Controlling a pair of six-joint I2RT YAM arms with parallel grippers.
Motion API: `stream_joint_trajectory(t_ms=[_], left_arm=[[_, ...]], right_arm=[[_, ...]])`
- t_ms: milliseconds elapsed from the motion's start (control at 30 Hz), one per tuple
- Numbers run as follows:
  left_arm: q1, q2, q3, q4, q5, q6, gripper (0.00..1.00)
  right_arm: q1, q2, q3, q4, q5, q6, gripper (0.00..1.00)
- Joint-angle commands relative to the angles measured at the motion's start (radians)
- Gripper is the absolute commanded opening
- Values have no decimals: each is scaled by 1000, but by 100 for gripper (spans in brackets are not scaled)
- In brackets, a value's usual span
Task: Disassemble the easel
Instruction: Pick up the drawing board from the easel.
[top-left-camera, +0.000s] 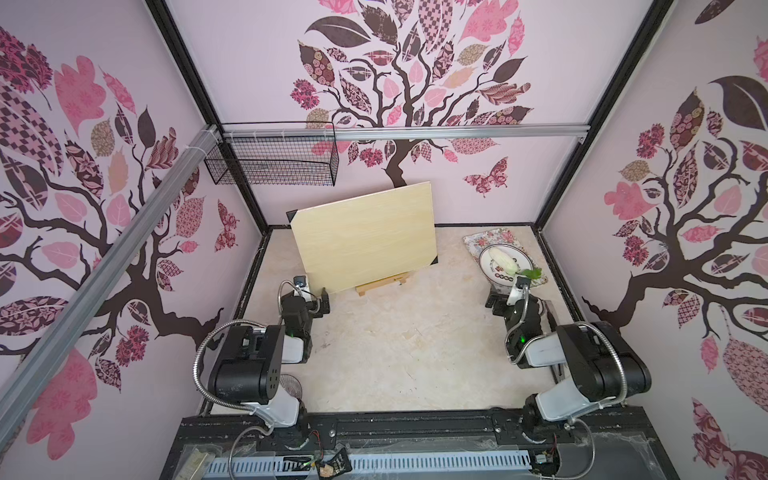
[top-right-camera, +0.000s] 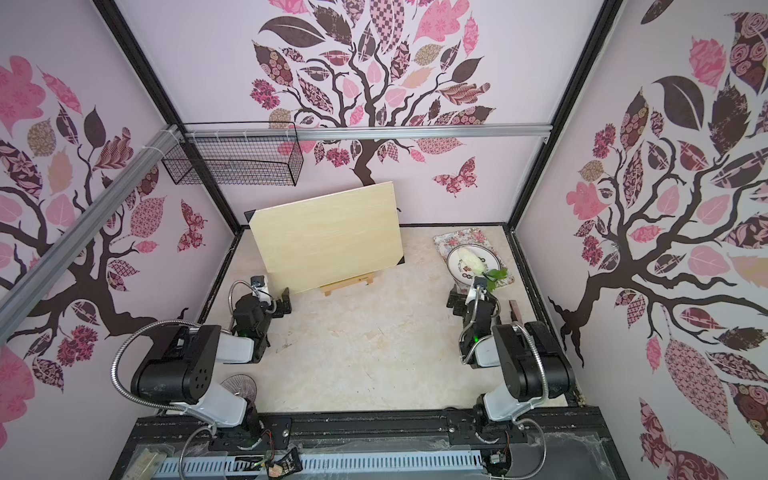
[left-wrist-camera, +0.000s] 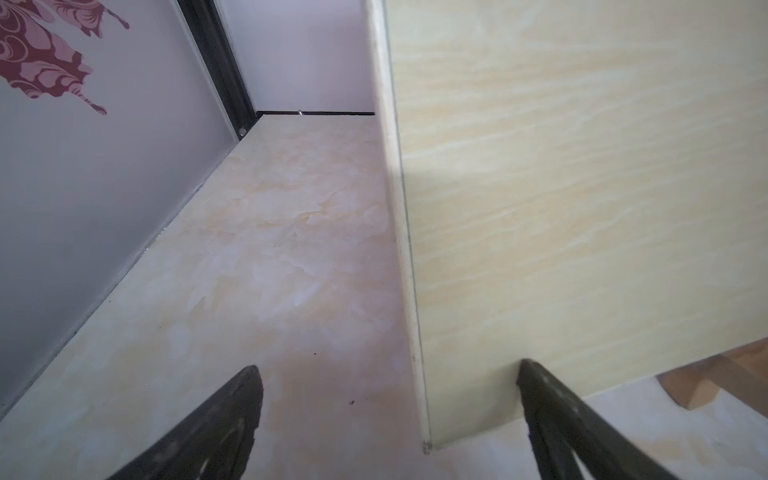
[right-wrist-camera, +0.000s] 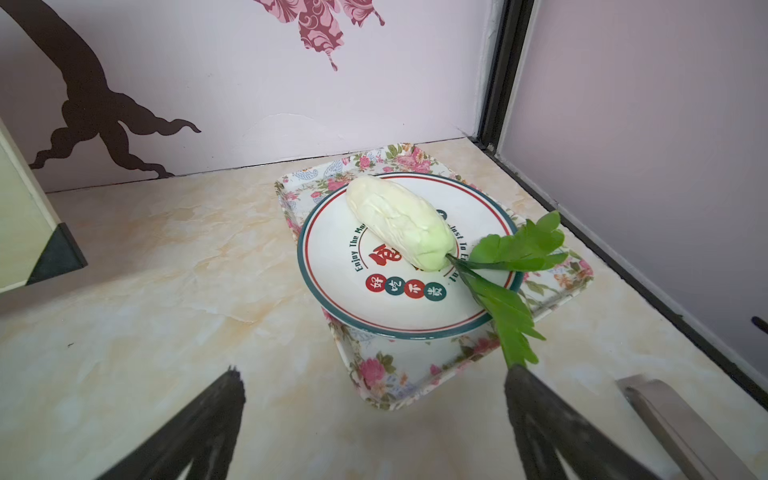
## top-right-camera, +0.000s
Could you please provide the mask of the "small wooden easel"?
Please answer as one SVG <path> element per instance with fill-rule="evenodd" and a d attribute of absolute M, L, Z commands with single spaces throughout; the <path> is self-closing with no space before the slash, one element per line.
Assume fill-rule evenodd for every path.
<path fill-rule="evenodd" d="M 320 287 L 320 290 L 326 297 L 329 297 L 333 292 L 337 290 L 354 286 L 360 283 L 364 283 L 365 285 L 371 285 L 374 282 L 374 279 L 375 279 L 375 273 L 369 272 L 369 273 L 351 277 L 342 281 L 323 285 Z"/>

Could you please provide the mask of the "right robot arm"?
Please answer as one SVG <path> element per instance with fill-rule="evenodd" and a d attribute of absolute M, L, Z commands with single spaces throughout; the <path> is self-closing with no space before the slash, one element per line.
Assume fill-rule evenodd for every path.
<path fill-rule="evenodd" d="M 479 396 L 473 423 L 514 422 L 549 399 L 568 395 L 575 374 L 547 324 L 522 322 L 514 310 L 501 321 L 498 299 L 483 286 L 448 294 L 446 307 L 462 320 L 460 360 L 473 369 L 500 368 L 502 383 Z"/>

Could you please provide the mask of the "light wooden drawing board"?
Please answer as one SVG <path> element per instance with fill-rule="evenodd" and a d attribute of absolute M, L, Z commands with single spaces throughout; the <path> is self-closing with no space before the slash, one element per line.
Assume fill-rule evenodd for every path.
<path fill-rule="evenodd" d="M 404 257 L 391 182 L 257 210 L 249 227 L 279 290 L 313 290 Z"/>

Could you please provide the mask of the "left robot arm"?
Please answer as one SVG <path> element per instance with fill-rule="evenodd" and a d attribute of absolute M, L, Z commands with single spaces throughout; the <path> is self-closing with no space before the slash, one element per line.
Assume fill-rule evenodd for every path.
<path fill-rule="evenodd" d="M 213 380 L 222 364 L 257 364 L 270 346 L 271 321 L 292 312 L 290 290 L 275 297 L 265 286 L 249 287 L 238 301 L 229 299 L 233 326 L 194 325 L 183 320 L 158 321 L 132 334 L 118 349 L 110 368 L 116 391 L 150 408 L 192 415 L 217 428 L 260 427 L 253 387 L 230 390 Z M 128 347 L 145 333 L 153 345 L 137 367 L 129 386 L 119 377 L 120 362 Z"/>

